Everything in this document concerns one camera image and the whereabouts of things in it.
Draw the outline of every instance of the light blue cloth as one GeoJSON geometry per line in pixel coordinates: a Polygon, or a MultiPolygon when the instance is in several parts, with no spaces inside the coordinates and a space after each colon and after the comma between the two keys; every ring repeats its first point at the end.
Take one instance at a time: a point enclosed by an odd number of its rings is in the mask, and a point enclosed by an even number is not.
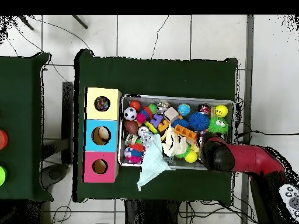
{"type": "Polygon", "coordinates": [[[139,181],[137,182],[138,190],[141,191],[141,187],[156,178],[160,173],[165,170],[171,169],[167,162],[163,160],[162,143],[159,134],[154,135],[154,141],[144,153],[144,157],[141,165],[141,173],[139,181]]]}

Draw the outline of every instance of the metal tray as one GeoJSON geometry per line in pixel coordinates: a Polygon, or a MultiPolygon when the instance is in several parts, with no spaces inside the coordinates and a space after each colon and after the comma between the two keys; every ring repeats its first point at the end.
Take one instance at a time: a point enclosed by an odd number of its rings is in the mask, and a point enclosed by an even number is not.
{"type": "MultiPolygon", "coordinates": [[[[229,125],[228,134],[224,138],[231,142],[234,139],[234,125],[232,124],[235,120],[235,103],[230,100],[210,100],[210,99],[195,99],[195,98],[180,98],[180,97],[166,97],[166,96],[149,96],[149,95],[138,95],[132,96],[130,94],[124,94],[120,100],[120,111],[124,111],[129,107],[130,101],[138,100],[141,103],[141,107],[147,106],[151,103],[157,104],[160,100],[167,100],[174,109],[182,103],[187,103],[190,105],[191,111],[184,119],[189,119],[190,115],[197,111],[199,104],[208,104],[211,107],[223,104],[228,108],[228,114],[224,117],[229,125]]],[[[122,166],[142,166],[142,164],[132,164],[124,157],[124,150],[126,148],[124,141],[128,136],[128,132],[124,128],[124,121],[120,119],[119,123],[119,148],[118,148],[118,162],[122,166]]],[[[173,169],[196,169],[196,170],[206,170],[206,168],[199,162],[188,163],[184,159],[175,160],[169,164],[173,169]]]]}

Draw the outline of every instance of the pink box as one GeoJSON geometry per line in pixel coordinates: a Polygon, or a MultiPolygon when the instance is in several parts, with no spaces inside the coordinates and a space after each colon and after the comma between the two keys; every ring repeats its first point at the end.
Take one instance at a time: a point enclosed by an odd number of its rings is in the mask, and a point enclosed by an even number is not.
{"type": "Polygon", "coordinates": [[[116,152],[85,152],[84,183],[113,183],[118,174],[116,152]],[[104,160],[107,164],[105,173],[97,174],[93,171],[93,163],[104,160]]]}

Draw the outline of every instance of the yellow box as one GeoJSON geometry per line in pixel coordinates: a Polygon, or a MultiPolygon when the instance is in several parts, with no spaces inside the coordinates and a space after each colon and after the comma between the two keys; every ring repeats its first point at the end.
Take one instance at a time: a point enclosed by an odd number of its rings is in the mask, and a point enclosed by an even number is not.
{"type": "Polygon", "coordinates": [[[87,90],[87,105],[86,105],[87,119],[118,120],[121,93],[117,89],[88,87],[85,88],[85,92],[86,90],[87,90]],[[108,101],[109,107],[106,111],[98,111],[95,107],[95,100],[100,96],[104,96],[109,100],[108,101]]]}

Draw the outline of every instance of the shape sorter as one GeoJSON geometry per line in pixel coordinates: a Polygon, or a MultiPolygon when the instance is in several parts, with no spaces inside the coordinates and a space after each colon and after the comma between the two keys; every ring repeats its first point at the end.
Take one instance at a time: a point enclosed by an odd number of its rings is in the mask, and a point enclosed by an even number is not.
{"type": "Polygon", "coordinates": [[[120,98],[121,93],[117,89],[85,88],[83,183],[113,183],[119,172],[120,98]]]}

